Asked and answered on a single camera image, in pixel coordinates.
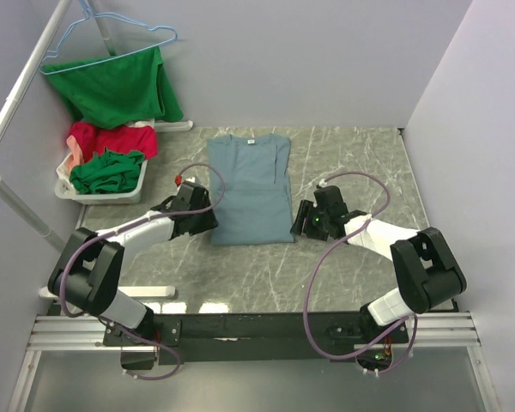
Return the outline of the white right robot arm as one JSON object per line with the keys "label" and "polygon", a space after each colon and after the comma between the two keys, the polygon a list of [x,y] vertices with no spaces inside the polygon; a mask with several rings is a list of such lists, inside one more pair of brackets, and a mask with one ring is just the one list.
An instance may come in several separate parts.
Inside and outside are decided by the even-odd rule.
{"label": "white right robot arm", "polygon": [[314,196],[300,202],[291,233],[321,241],[346,238],[393,263],[397,286],[361,309],[360,334],[367,341],[381,341],[398,319],[428,312],[466,290],[466,278],[439,229],[398,227],[350,211],[334,185],[318,188]]}

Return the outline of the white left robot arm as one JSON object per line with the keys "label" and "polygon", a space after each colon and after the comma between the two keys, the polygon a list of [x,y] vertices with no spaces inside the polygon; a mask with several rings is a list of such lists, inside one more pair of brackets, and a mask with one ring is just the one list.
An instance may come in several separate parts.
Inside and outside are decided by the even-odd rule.
{"label": "white left robot arm", "polygon": [[122,325],[131,342],[143,345],[155,335],[155,315],[152,309],[119,290],[123,267],[152,245],[216,227],[218,221],[208,189],[185,180],[175,195],[133,221],[98,232],[85,227],[76,229],[47,289],[85,313]]}

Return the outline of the grey-blue polo shirt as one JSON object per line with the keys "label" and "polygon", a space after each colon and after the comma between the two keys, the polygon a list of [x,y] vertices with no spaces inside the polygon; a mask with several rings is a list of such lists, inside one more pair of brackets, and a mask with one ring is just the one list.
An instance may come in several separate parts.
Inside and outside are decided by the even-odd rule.
{"label": "grey-blue polo shirt", "polygon": [[223,180],[210,175],[216,246],[294,242],[292,196],[288,174],[291,141],[286,136],[219,136],[207,141],[209,164]]}

